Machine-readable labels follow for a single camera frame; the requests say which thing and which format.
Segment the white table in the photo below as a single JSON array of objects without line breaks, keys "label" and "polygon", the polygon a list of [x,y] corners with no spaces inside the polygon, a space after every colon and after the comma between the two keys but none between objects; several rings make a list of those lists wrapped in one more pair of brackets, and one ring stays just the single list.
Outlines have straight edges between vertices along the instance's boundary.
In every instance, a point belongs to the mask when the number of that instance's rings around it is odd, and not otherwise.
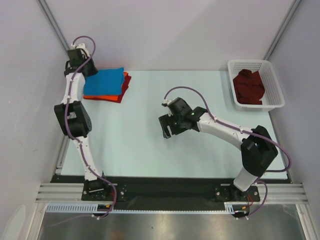
[{"label": "white table", "polygon": [[[226,71],[129,71],[132,76],[122,103],[83,100],[92,121],[89,134],[94,160],[106,176],[235,178],[241,167],[241,152],[215,136],[186,131],[164,139],[158,117],[167,114],[161,106],[166,92],[176,86],[200,91],[218,117],[241,126],[264,126],[276,139],[267,112],[237,111]],[[183,98],[191,108],[203,107],[200,97],[177,89],[168,99]],[[284,168],[280,154],[269,169]],[[84,175],[80,156],[69,144],[62,175]],[[265,179],[286,179],[287,174],[266,173]]]}]

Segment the folded cloth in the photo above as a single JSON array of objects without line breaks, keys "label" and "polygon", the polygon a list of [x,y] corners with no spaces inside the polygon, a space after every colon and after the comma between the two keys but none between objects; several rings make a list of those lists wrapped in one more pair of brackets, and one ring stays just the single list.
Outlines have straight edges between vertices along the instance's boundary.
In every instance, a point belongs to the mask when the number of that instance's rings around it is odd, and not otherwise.
[{"label": "folded cloth", "polygon": [[122,93],[120,95],[102,95],[102,96],[87,96],[84,95],[84,99],[88,100],[104,100],[104,101],[109,101],[109,102],[114,102],[114,103],[121,103],[122,98],[124,94],[126,93],[127,89],[129,88],[129,82],[131,80],[131,76],[128,75],[128,73],[124,73],[125,78],[124,82],[122,84]]},{"label": "folded cloth", "polygon": [[258,71],[243,69],[233,79],[236,99],[240,104],[262,105],[265,87]]},{"label": "folded cloth", "polygon": [[121,95],[125,81],[124,68],[103,69],[85,80],[83,94],[86,96]]}]

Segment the laundry basket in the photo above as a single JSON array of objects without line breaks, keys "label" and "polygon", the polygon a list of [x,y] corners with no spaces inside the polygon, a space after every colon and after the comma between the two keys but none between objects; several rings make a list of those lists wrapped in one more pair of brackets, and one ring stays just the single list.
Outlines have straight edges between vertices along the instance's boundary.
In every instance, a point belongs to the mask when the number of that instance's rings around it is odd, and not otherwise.
[{"label": "laundry basket", "polygon": [[[241,104],[236,97],[234,78],[242,69],[247,69],[253,73],[259,71],[264,85],[265,93],[261,98],[262,105]],[[281,108],[285,105],[285,99],[282,94],[276,73],[267,60],[230,60],[228,62],[229,77],[231,82],[233,100],[235,108],[239,111],[271,111],[274,108]]]}]

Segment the white wall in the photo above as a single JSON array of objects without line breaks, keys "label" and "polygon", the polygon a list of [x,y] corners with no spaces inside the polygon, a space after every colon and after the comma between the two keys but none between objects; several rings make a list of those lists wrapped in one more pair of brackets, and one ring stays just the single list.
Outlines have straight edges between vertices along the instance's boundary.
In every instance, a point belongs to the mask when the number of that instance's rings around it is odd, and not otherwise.
[{"label": "white wall", "polygon": [[1,238],[19,206],[30,217],[53,170],[62,135],[54,105],[64,94],[67,56],[35,0],[2,0],[0,23]]},{"label": "white wall", "polygon": [[270,61],[285,106],[272,111],[280,139],[293,158],[292,177],[303,183],[320,223],[320,1],[305,0]]},{"label": "white wall", "polygon": [[97,67],[226,70],[262,59],[293,0],[47,0],[68,42],[97,43]]}]

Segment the shiny floor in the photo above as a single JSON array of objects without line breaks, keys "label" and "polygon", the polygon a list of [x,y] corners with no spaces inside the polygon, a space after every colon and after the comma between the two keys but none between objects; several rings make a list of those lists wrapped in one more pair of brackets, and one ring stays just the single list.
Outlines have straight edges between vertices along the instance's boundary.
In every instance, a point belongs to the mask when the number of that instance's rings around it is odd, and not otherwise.
[{"label": "shiny floor", "polygon": [[249,220],[215,214],[46,213],[38,240],[305,240],[295,205],[267,205]]}]

